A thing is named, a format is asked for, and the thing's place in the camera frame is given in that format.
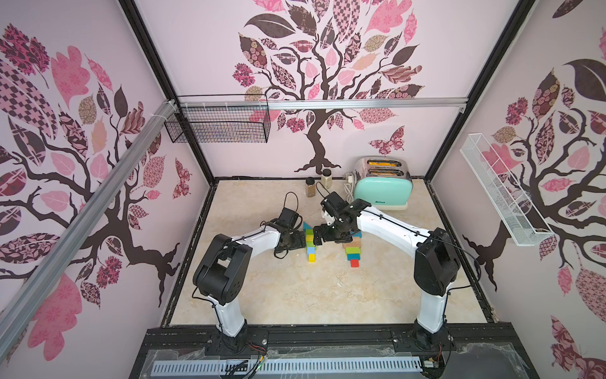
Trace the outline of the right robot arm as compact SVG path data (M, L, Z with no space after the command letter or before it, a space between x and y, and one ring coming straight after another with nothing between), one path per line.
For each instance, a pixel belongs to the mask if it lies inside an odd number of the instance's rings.
M338 214L324 211L324 224L313 228L316 243L348 243L358 232L371 234L399 248L413 259L413 278L421 300L411 338L418 349L435 351L445 322L448 292L461 267L448 233L398 220L378 208L347 205Z

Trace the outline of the aluminium frame bar rear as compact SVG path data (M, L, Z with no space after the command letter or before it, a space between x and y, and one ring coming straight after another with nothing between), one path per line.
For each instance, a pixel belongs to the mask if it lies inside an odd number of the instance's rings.
M184 108L193 107L260 107L271 111L320 110L320 109L375 109L375 108L420 108L420 107L456 107L465 108L468 99L410 98L410 99L312 99L281 101L180 101Z

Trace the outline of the brown spice jar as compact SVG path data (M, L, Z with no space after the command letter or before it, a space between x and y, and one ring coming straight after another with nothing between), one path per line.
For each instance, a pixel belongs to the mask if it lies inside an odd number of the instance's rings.
M306 196L315 197L317 194L316 181L314 178L309 177L306 179Z

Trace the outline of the aluminium frame bar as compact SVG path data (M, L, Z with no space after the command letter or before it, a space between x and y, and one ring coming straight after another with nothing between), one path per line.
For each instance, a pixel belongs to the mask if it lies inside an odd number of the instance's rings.
M50 254L34 270L1 315L1 360L17 342L34 314L59 281L69 263L98 224L111 199L124 186L140 158L163 128L166 118L178 110L174 99L165 100L149 117L133 145L119 159L90 201L67 227Z
M312 99L281 101L180 101L184 108L193 107L260 107L271 111L320 110L320 109L375 109L375 108L420 108L420 107L456 107L465 108L468 99L410 98L410 99Z

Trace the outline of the aluminium frame bar left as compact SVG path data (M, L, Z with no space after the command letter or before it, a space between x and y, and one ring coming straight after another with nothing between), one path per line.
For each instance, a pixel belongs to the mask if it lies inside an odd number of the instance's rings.
M69 263L98 224L111 199L124 186L140 158L163 128L166 118L178 110L174 99L165 100L149 117L133 145L119 159L90 201L67 227L50 254L34 270L1 315L1 360L17 342L34 314L59 281Z

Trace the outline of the pale spice jar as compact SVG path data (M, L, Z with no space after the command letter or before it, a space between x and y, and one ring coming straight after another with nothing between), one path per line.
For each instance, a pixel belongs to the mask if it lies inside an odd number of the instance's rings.
M327 190L331 189L331 187L332 187L332 182L333 182L333 178L332 178L332 171L331 171L331 169L329 169L329 168L325 168L325 169L323 169L323 170L322 170L322 173L321 173L321 180L320 180L320 181L321 181L321 183L322 183L322 186L323 186L325 189L327 189Z

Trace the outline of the mint green toaster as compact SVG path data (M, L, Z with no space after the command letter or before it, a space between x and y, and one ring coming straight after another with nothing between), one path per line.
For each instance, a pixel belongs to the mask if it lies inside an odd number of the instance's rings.
M354 166L353 198L378 209L406 210L413 191L408 165L401 159L370 156Z

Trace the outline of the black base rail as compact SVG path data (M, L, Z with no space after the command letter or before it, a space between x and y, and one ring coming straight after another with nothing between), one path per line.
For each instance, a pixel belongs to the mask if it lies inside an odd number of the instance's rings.
M516 331L508 323L448 325L435 351L422 351L413 327L400 325L253 325L244 346L230 350L216 328L154 328L140 347L132 378L151 378L156 361L268 358L360 358L413 356L421 373L295 374L280 377L247 373L243 377L189 378L535 378L538 374Z

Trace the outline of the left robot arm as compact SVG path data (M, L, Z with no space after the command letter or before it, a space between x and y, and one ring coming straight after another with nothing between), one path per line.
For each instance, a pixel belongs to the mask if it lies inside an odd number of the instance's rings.
M193 285L212 305L217 328L236 339L244 333L244 318L238 295L244 286L249 264L254 257L273 251L276 254L306 248L306 233L283 227L263 226L243 236L216 235L193 275Z

